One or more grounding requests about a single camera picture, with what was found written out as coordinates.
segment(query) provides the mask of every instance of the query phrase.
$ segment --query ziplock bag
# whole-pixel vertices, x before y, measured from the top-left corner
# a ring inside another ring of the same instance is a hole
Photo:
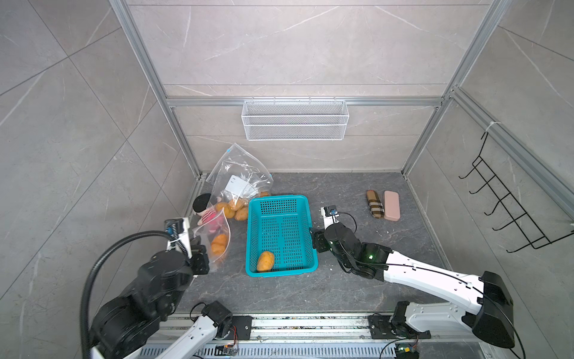
[[[213,184],[211,203],[249,201],[261,192],[269,192],[273,178],[251,153],[233,144],[223,154],[206,180]]]
[[[231,231],[227,218],[223,210],[209,222],[195,227],[193,230],[194,239],[200,237],[199,244],[207,249],[207,256],[210,260],[210,272],[215,272],[227,257],[227,249],[231,239]]]

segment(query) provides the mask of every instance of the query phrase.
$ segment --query gray stone floor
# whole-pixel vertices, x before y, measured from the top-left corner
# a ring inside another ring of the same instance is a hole
[[[309,200],[316,228],[322,226],[319,208],[337,205],[351,213],[363,242],[389,246],[407,256],[442,267],[421,214],[400,173],[275,173],[272,194],[300,194]],[[391,222],[370,215],[366,191],[399,193],[401,219]],[[353,228],[352,219],[341,221]],[[231,242],[224,264],[199,276],[185,293],[178,312],[199,302],[218,300],[233,312],[391,311],[400,300],[440,302],[410,287],[364,279],[341,271],[334,256],[319,254],[319,268],[298,276],[253,278],[245,272],[247,222],[229,221]]]

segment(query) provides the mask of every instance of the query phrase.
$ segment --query wall tile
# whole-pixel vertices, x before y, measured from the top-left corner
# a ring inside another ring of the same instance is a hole
[[[0,96],[0,126],[4,293],[125,139],[70,60]]]
[[[201,156],[200,153],[195,153],[195,155],[196,157]],[[183,152],[179,151],[162,189],[180,216],[185,215],[185,209],[189,202],[189,195],[194,182],[195,177],[189,168],[187,160]]]
[[[128,0],[129,5],[488,5],[490,0]]]
[[[107,0],[30,0],[68,55],[119,28]]]
[[[463,88],[574,187],[574,61],[498,28]]]
[[[179,217],[177,211],[165,193],[160,191],[139,231],[164,230],[164,221],[175,217]],[[152,255],[165,250],[165,248],[166,241],[161,237],[141,238],[132,242],[102,300],[102,304],[117,297],[135,279],[138,268],[144,265]]]
[[[239,106],[176,107],[183,132],[195,136],[245,137]]]
[[[501,26],[528,40],[574,59],[574,2],[514,0]]]
[[[345,136],[342,141],[247,141],[245,135],[188,136],[202,171],[211,171],[234,142],[270,171],[400,171],[417,139],[418,136]]]
[[[164,85],[168,96],[442,96],[447,84]]]
[[[345,136],[419,135],[433,106],[349,106]]]
[[[130,7],[164,83],[209,85],[447,83],[487,8]]]
[[[472,168],[471,162],[482,146],[482,133],[483,129],[472,118],[454,106],[441,120],[428,143],[428,149],[468,208],[554,352],[560,358],[568,357],[572,349],[569,333],[572,331],[574,314],[566,314],[561,308],[574,306],[574,279],[571,270],[564,265],[570,261],[571,254],[565,249],[569,241],[574,240],[574,236],[539,250],[525,248],[517,253],[506,252],[506,249],[514,250],[526,244],[526,239],[516,225],[493,231],[493,227],[499,228],[511,219],[502,206],[497,207],[492,216],[484,214],[490,213],[497,201],[487,187],[475,195],[468,193],[484,184],[476,172],[466,179],[459,178]],[[482,156],[550,239],[559,238],[571,231],[569,224],[572,220],[492,139],[487,140]],[[491,172],[486,167],[479,166],[479,169],[484,176],[490,178]],[[499,186],[495,181],[492,182],[498,191]],[[504,204],[509,208],[517,207],[510,198]],[[532,240],[540,237],[540,232],[528,219],[524,218],[520,223]]]
[[[71,56],[82,76],[128,137],[156,101],[120,29]]]
[[[128,141],[161,185],[180,147],[158,103],[143,118]]]
[[[26,0],[2,1],[0,94],[66,57]]]
[[[126,142],[0,301],[3,357],[70,358],[87,273],[120,238],[137,232],[157,193],[156,181]],[[95,313],[127,248],[114,253],[96,280]]]

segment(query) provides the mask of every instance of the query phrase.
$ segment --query wire basket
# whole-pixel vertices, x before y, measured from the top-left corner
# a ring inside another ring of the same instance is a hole
[[[249,141],[342,140],[349,111],[343,100],[251,100],[241,119]]]

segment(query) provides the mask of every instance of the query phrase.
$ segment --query black wall hook rack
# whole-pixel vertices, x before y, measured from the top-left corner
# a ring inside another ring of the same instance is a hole
[[[542,231],[542,229],[540,229],[540,227],[538,226],[538,224],[536,224],[536,222],[532,219],[532,217],[530,216],[530,214],[528,214],[528,212],[524,209],[524,207],[522,207],[522,204],[516,199],[516,197],[512,194],[512,192],[510,192],[510,190],[508,189],[508,187],[506,187],[506,185],[504,184],[504,182],[498,177],[498,175],[496,175],[496,173],[492,170],[492,168],[490,168],[490,166],[488,165],[488,163],[484,160],[484,158],[482,158],[482,150],[484,149],[484,144],[486,143],[486,139],[488,138],[488,133],[484,132],[482,134],[482,137],[480,138],[481,140],[484,138],[484,141],[482,142],[482,146],[480,147],[480,152],[478,153],[478,156],[476,157],[476,159],[472,162],[472,169],[470,170],[469,173],[466,174],[466,176],[464,177],[460,177],[460,179],[465,179],[466,177],[468,177],[471,173],[473,173],[474,171],[476,171],[476,173],[478,173],[480,175],[480,177],[484,180],[484,184],[481,186],[481,188],[479,188],[477,191],[472,192],[469,191],[470,194],[476,194],[478,193],[480,190],[482,190],[485,187],[490,188],[490,190],[492,191],[492,193],[496,196],[496,198],[498,199],[497,203],[495,204],[494,208],[492,209],[492,211],[490,211],[490,213],[486,213],[484,212],[485,215],[492,215],[494,213],[494,211],[497,209],[498,205],[501,204],[502,207],[505,209],[506,213],[510,216],[510,218],[512,219],[512,221],[510,221],[509,223],[505,224],[504,226],[500,227],[500,228],[492,228],[493,230],[502,230],[508,226],[510,226],[512,223],[515,223],[516,226],[518,227],[518,229],[520,230],[520,232],[522,233],[522,235],[524,236],[524,238],[526,238],[528,244],[525,244],[524,246],[518,248],[518,249],[514,249],[514,250],[506,250],[508,253],[514,253],[517,252],[523,248],[526,248],[528,246],[531,246],[534,249],[540,249],[544,246],[547,246],[549,244],[553,244],[559,240],[562,240],[566,237],[572,236],[574,235],[574,230],[572,230],[570,233],[568,233],[565,236],[562,236],[556,240],[550,240],[546,234]],[[484,176],[484,174],[482,174],[480,172],[480,170],[478,169],[478,165],[480,164],[484,164],[488,170],[490,172],[492,172],[492,176],[489,176],[489,179],[486,179],[486,177]],[[498,182],[502,185],[502,187],[505,189],[505,193],[502,196],[499,196],[496,191],[494,191],[494,189],[491,187],[491,181],[497,179]],[[520,214],[517,217],[514,217],[512,215],[512,213],[510,213],[510,211],[508,210],[508,208],[506,207],[506,205],[502,202],[505,198],[511,197],[512,200],[515,201],[515,203],[517,205],[519,205],[520,209],[522,210],[522,214]],[[534,224],[534,226],[538,229],[538,231],[540,231],[541,233],[541,237],[531,241],[530,238],[528,238],[528,236],[526,235],[526,233],[524,233],[524,229],[521,227],[521,224],[519,222],[517,222],[519,219],[521,218],[525,218],[528,219],[529,221],[532,222],[532,224]]]

